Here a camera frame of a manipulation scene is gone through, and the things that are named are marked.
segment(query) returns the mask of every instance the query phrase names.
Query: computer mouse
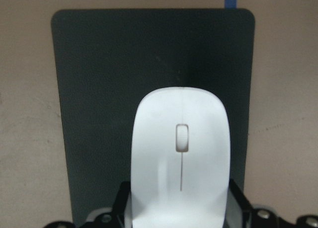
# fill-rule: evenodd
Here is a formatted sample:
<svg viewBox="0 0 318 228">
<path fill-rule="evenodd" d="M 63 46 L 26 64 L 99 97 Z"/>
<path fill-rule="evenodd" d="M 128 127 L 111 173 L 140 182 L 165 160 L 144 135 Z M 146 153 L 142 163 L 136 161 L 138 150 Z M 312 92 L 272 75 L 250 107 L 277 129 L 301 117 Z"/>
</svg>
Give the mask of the computer mouse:
<svg viewBox="0 0 318 228">
<path fill-rule="evenodd" d="M 230 172 L 226 110 L 190 87 L 155 90 L 133 129 L 133 228 L 222 228 Z"/>
</svg>

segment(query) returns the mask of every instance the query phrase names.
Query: scroll wheel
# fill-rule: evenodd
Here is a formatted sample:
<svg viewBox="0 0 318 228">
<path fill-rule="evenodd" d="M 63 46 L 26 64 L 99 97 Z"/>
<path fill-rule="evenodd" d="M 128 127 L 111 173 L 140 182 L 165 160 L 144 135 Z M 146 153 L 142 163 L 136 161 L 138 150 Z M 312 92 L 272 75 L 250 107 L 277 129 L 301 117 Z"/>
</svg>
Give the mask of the scroll wheel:
<svg viewBox="0 0 318 228">
<path fill-rule="evenodd" d="M 188 152 L 189 150 L 189 127 L 186 124 L 176 126 L 175 149 L 177 152 Z"/>
</svg>

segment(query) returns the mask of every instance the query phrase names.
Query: mouse pad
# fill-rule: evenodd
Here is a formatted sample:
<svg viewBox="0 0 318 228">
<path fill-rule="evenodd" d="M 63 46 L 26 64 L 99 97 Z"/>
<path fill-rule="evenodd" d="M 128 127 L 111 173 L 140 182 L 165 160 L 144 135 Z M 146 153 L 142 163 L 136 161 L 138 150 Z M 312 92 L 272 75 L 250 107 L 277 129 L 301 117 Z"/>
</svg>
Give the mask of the mouse pad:
<svg viewBox="0 0 318 228">
<path fill-rule="evenodd" d="M 168 86 L 208 90 L 231 132 L 231 178 L 242 188 L 254 18 L 244 9 L 62 10 L 52 18 L 73 219 L 111 206 L 130 180 L 135 113 Z"/>
</svg>

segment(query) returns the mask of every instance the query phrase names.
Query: black mouse pad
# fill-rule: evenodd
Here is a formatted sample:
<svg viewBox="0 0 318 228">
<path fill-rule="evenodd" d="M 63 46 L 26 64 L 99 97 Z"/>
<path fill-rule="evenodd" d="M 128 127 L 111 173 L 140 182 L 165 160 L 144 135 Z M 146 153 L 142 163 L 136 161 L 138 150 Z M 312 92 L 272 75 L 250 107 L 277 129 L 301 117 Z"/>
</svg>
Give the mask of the black mouse pad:
<svg viewBox="0 0 318 228">
<path fill-rule="evenodd" d="M 137 106 L 190 86 L 218 96 L 231 131 L 231 177 L 242 188 L 254 18 L 243 9 L 62 10 L 52 33 L 73 219 L 111 206 L 130 180 Z"/>
</svg>

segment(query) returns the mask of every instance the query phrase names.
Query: metal screw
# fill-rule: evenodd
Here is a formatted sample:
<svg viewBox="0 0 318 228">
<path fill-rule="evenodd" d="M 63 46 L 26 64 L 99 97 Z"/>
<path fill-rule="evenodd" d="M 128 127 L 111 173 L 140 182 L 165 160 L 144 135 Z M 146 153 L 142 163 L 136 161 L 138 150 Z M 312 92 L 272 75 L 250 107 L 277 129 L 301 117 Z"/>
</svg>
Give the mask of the metal screw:
<svg viewBox="0 0 318 228">
<path fill-rule="evenodd" d="M 318 220 L 313 217 L 308 217 L 306 219 L 306 224 L 310 225 L 311 227 L 318 227 Z"/>
<path fill-rule="evenodd" d="M 110 221 L 111 221 L 111 215 L 108 215 L 108 214 L 105 214 L 105 215 L 103 215 L 102 216 L 102 218 L 101 218 L 101 222 L 103 222 L 103 223 L 109 223 Z"/>
<path fill-rule="evenodd" d="M 270 213 L 267 210 L 259 210 L 257 215 L 263 219 L 268 219 L 270 217 Z"/>
</svg>

